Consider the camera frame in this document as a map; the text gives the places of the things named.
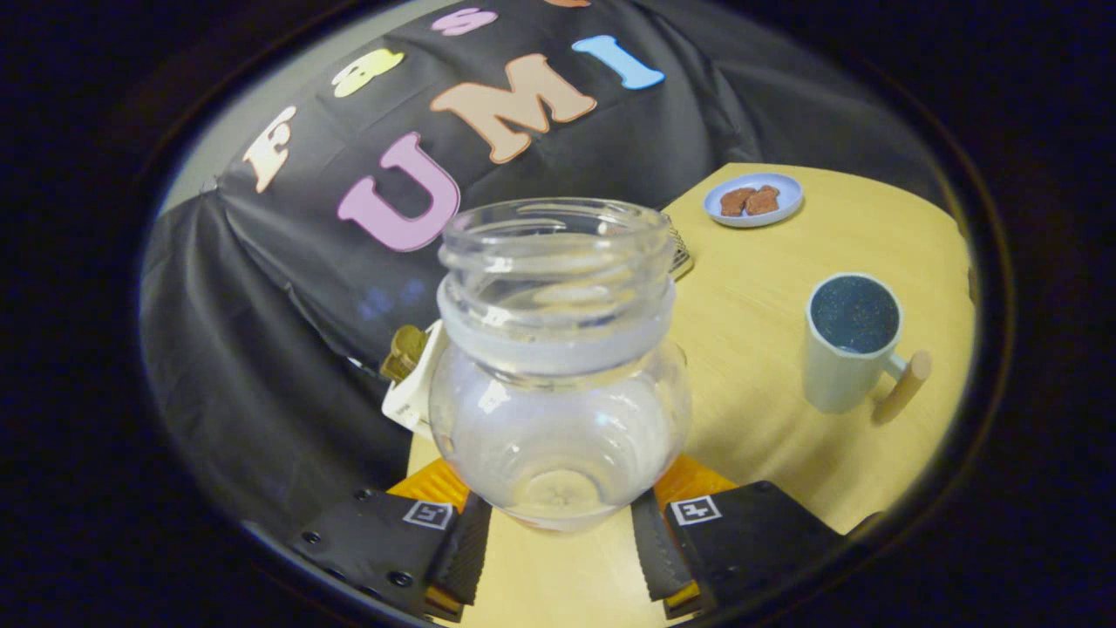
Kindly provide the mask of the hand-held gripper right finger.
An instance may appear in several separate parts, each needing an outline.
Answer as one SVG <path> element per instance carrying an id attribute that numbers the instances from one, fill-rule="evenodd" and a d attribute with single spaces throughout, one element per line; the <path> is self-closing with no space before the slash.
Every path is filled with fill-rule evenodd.
<path id="1" fill-rule="evenodd" d="M 686 454 L 631 504 L 631 524 L 668 619 L 761 603 L 845 543 L 773 482 L 738 485 Z"/>

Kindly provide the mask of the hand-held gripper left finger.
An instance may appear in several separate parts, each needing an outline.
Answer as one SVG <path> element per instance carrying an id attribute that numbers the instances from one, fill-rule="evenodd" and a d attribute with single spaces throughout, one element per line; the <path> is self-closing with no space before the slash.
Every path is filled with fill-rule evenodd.
<path id="1" fill-rule="evenodd" d="M 491 513 L 436 460 L 393 487 L 356 489 L 304 524 L 292 548 L 371 600 L 459 624 L 475 603 Z"/>

